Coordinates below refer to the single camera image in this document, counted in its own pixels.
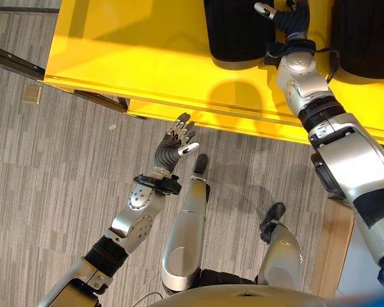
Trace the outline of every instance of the wooden panel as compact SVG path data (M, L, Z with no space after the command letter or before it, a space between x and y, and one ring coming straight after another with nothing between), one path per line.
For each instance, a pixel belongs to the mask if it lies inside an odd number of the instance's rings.
M328 199L310 289L312 294L335 297L353 231L351 208Z

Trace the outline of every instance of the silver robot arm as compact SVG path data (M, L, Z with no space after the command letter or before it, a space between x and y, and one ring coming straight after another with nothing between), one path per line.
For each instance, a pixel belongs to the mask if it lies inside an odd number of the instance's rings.
M41 300L39 307L100 307L98 295L109 287L115 272L145 240L167 194L179 194L172 174L177 161L199 147L189 143L195 135L190 115L184 113L171 125L159 144L154 165L147 176L140 175L127 205L91 250L81 257Z
M255 9L286 34L280 51L267 55L280 60L278 86L308 132L315 149L311 159L324 187L351 205L384 285L384 149L345 112L316 70L316 46L307 40L307 1L298 1L291 12L262 3Z

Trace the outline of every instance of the black cylindrical object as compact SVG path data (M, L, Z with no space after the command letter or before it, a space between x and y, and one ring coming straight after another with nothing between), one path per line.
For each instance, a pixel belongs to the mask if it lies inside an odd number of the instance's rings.
M105 275L113 277L127 257L128 254L124 248L104 236L93 245L84 259Z
M204 0L209 47L223 62L264 57L266 44L275 41L272 22L254 9L254 0ZM273 6L273 0L262 1Z
M345 71L384 79L384 0L336 0L331 45Z
M304 129L310 132L315 126L321 122L335 116L345 113L344 108L333 96L317 98L306 105L299 112L298 118Z

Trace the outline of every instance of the white fingertip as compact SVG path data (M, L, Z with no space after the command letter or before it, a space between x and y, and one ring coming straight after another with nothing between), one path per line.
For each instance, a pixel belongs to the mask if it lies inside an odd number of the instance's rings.
M188 153L193 152L198 148L199 148L199 143L197 142L191 143L191 144L180 147L178 149L178 154L180 156L187 155Z
M272 8L270 5L263 4L260 2L255 3L255 10L265 16L266 18L273 19L275 16L275 13L277 12L274 8Z

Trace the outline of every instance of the gray striped carpet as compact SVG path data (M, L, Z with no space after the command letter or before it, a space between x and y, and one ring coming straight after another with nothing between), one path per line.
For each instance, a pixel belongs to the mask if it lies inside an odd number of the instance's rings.
M45 66L56 16L0 13L0 47ZM0 306L34 306L98 240L146 172L167 122L137 120L43 86L21 103L25 82L0 68ZM115 130L108 127L115 124ZM261 216L276 201L303 253L308 291L326 193L309 146L197 128L212 187L203 268L253 279L266 251ZM103 306L132 306L163 293L160 259L198 153L179 162L184 185L168 198L148 239L116 274ZM156 300L152 296L143 305Z
M61 0L0 0L0 6L24 8L60 8Z

